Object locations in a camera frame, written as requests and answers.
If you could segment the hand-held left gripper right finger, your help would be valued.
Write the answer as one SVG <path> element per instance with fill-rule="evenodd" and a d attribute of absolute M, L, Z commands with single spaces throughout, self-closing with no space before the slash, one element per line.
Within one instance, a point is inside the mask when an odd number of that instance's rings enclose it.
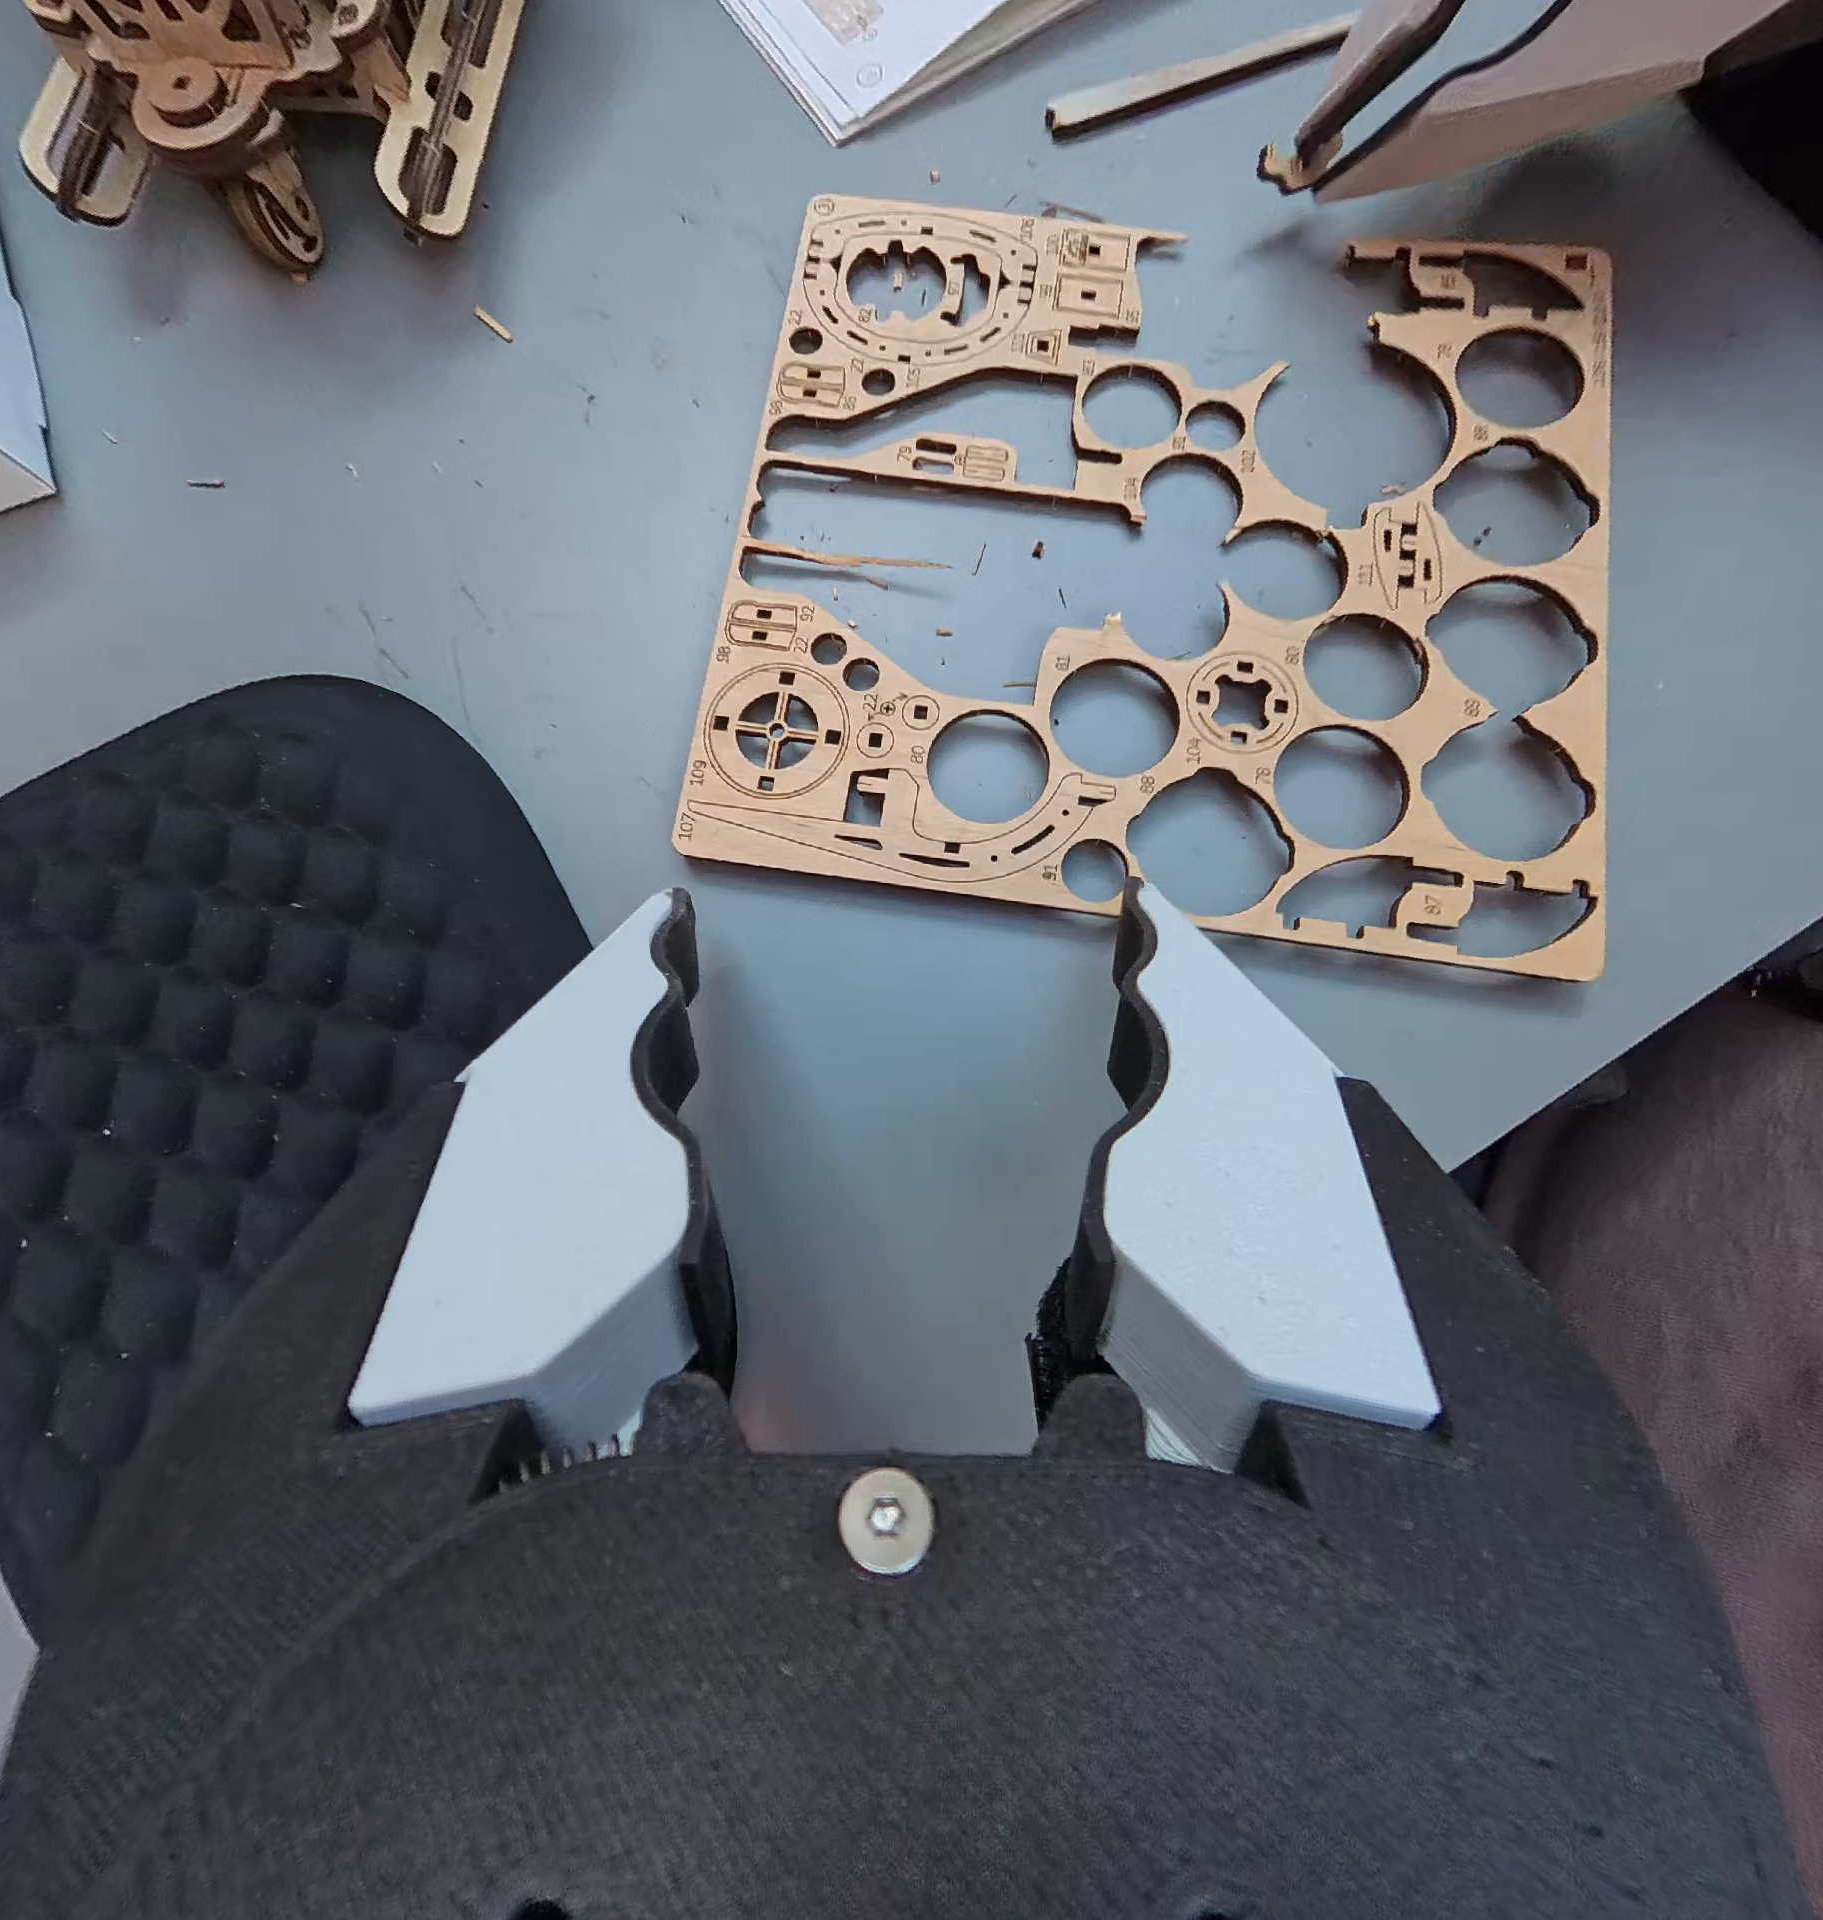
<path fill-rule="evenodd" d="M 1271 1403 L 1429 1428 L 1441 1399 L 1337 1067 L 1137 878 L 1113 980 L 1123 1116 L 1025 1339 L 1037 1419 L 1109 1371 L 1149 1455 L 1223 1474 Z"/>

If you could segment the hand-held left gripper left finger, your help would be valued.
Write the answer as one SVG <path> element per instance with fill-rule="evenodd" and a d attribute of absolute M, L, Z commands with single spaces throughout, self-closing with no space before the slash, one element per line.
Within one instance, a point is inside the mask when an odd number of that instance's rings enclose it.
<path fill-rule="evenodd" d="M 347 1412 L 519 1401 L 543 1443 L 627 1441 L 687 1366 L 733 1380 L 733 1287 L 699 1146 L 687 890 L 649 895 L 459 1075 Z"/>

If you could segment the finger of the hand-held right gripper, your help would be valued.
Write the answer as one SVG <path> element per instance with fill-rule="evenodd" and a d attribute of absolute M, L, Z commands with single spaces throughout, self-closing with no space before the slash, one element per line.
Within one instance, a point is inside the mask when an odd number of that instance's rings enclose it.
<path fill-rule="evenodd" d="M 1375 1 L 1331 63 L 1325 90 L 1297 130 L 1299 157 L 1325 157 L 1345 124 L 1445 33 L 1463 1 Z"/>
<path fill-rule="evenodd" d="M 1469 172 L 1605 124 L 1703 75 L 1739 36 L 1737 1 L 1571 1 L 1441 75 L 1309 179 L 1347 199 Z"/>

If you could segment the pointed wooden stick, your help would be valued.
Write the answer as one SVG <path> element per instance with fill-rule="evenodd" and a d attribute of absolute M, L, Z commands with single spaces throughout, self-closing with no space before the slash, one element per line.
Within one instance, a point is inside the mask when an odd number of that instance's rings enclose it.
<path fill-rule="evenodd" d="M 1357 20 L 1359 12 L 1333 14 L 1263 36 L 1227 53 L 1179 59 L 1075 87 L 1045 106 L 1043 126 L 1055 139 L 1065 139 L 1263 78 L 1337 47 Z"/>

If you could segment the laser-cut wooden parts sheet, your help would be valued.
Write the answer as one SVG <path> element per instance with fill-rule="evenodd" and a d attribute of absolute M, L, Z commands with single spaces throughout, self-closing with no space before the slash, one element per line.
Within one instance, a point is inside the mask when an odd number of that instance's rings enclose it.
<path fill-rule="evenodd" d="M 1281 839 L 1253 903 L 1213 932 L 1591 983 L 1605 958 L 1609 479 L 1615 289 L 1585 243 L 1367 238 L 1403 305 L 1371 339 L 1435 389 L 1441 463 L 1355 528 L 1271 472 L 1259 407 L 1281 362 L 1233 388 L 1135 342 L 1141 253 L 1175 232 L 1041 211 L 817 193 L 783 295 L 745 503 L 683 762 L 689 857 L 1115 913 L 1071 883 L 1081 850 L 1143 866 L 1131 829 L 1195 780 L 1229 785 Z M 971 505 L 1095 510 L 1145 524 L 1167 467 L 1227 483 L 1223 546 L 1289 533 L 1335 572 L 1331 605 L 1265 612 L 1219 584 L 1221 625 L 1159 656 L 1117 612 L 1059 625 L 1017 687 L 923 683 L 835 607 L 839 580 L 935 570 L 759 529 L 765 485 L 923 488 Z M 1449 604 L 1517 587 L 1583 660 L 1511 717 L 1575 788 L 1543 852 L 1475 848 L 1425 791 L 1499 717 L 1433 640 Z"/>

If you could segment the assembled wooden model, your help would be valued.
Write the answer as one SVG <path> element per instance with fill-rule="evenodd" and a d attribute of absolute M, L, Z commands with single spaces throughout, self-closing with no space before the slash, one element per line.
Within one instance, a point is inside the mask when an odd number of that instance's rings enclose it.
<path fill-rule="evenodd" d="M 521 1 L 30 1 L 58 49 L 20 135 L 66 217 L 114 228 L 154 168 L 201 179 L 291 275 L 321 261 L 321 216 L 289 118 L 379 126 L 373 173 L 415 240 L 469 217 Z"/>

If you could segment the black padded wrist rest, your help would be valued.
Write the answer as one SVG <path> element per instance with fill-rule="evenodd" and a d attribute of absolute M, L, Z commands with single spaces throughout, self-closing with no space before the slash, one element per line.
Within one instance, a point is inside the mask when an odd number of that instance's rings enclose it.
<path fill-rule="evenodd" d="M 375 683 L 235 685 L 0 798 L 0 1571 L 34 1640 L 253 1284 L 587 951 L 487 759 Z"/>

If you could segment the white instruction booklet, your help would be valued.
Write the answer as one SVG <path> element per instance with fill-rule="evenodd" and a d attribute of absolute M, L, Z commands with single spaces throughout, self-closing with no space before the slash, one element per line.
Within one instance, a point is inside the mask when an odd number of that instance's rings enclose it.
<path fill-rule="evenodd" d="M 725 1 L 833 146 L 975 71 L 1083 1 Z"/>

